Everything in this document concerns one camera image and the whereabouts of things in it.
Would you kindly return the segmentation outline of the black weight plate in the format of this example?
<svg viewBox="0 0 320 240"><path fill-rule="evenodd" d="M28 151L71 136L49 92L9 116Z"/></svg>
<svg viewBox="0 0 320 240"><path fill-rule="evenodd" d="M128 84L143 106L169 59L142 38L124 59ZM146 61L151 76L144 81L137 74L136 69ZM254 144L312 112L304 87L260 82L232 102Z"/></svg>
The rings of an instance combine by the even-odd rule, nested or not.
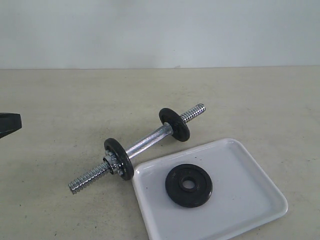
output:
<svg viewBox="0 0 320 240"><path fill-rule="evenodd" d="M196 208L210 199L213 182L203 168L194 164L180 164L167 174L165 190L179 206Z"/></svg>
<svg viewBox="0 0 320 240"><path fill-rule="evenodd" d="M104 141L104 149L115 155L117 162L120 164L120 169L123 172L121 178L125 181L131 180L134 175L133 165L122 145L116 139L108 138Z"/></svg>

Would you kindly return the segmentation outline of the chrome star collar nut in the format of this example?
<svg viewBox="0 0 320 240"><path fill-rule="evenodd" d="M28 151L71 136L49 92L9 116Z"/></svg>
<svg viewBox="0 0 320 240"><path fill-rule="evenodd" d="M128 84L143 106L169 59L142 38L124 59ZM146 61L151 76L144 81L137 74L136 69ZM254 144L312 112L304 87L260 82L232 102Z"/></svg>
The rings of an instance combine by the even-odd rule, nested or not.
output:
<svg viewBox="0 0 320 240"><path fill-rule="evenodd" d="M105 156L103 157L103 161L107 164L109 172L114 175L119 173L119 162L117 160L116 155L110 151L105 151Z"/></svg>

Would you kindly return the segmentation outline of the chrome threaded dumbbell bar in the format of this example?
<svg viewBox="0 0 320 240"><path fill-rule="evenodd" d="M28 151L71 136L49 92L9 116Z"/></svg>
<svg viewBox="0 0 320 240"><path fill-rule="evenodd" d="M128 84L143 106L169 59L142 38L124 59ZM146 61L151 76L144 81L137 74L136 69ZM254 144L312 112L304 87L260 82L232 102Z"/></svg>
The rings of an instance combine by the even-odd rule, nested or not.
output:
<svg viewBox="0 0 320 240"><path fill-rule="evenodd" d="M206 107L203 103L199 103L186 112L180 115L180 117L187 123L193 120L194 118L198 117L199 115L203 114L206 111ZM132 159L137 155L141 154L146 149L150 148L154 144L158 143L162 139L166 138L167 136L172 136L173 129L168 123L162 123L162 125L151 132L150 134L146 135L142 139L138 140L132 146L125 149L129 159L132 163ZM102 160L102 163L94 167L93 169L87 171L80 177L77 177L73 181L68 184L69 190L72 194L77 194L84 188L88 187L91 183L98 180L102 176L110 173L108 169L108 165ZM118 174L121 177L123 171L120 169L120 164L118 163Z"/></svg>

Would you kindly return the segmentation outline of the white rectangular tray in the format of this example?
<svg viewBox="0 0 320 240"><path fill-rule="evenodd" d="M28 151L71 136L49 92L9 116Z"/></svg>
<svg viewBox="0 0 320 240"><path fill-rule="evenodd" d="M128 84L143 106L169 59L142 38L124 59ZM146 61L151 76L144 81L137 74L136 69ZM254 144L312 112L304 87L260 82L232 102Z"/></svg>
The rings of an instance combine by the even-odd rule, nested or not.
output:
<svg viewBox="0 0 320 240"><path fill-rule="evenodd" d="M193 164L212 180L212 194L198 207L169 197L165 180L174 167ZM228 240L287 213L285 196L237 140L224 138L135 167L132 179L151 240Z"/></svg>

